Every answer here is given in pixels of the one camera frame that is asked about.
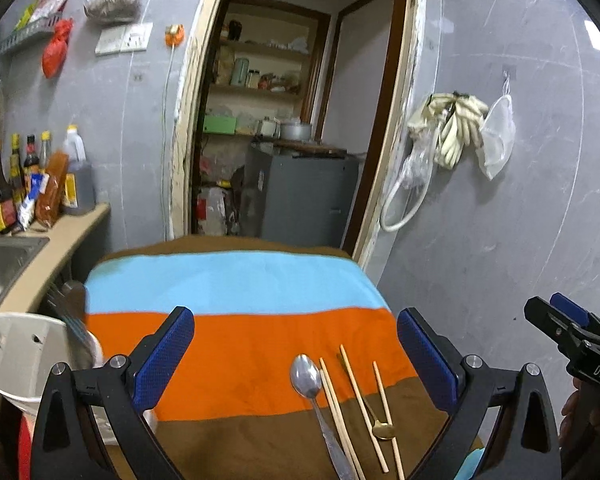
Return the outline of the person's right hand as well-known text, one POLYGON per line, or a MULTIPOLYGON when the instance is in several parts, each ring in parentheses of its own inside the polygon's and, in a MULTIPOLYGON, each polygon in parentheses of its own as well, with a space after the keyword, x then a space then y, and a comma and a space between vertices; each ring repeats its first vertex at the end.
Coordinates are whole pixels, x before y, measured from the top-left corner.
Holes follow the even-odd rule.
POLYGON ((588 426, 600 426, 600 397, 588 383, 573 379, 573 392, 562 407, 558 431, 560 449, 571 448, 588 426))

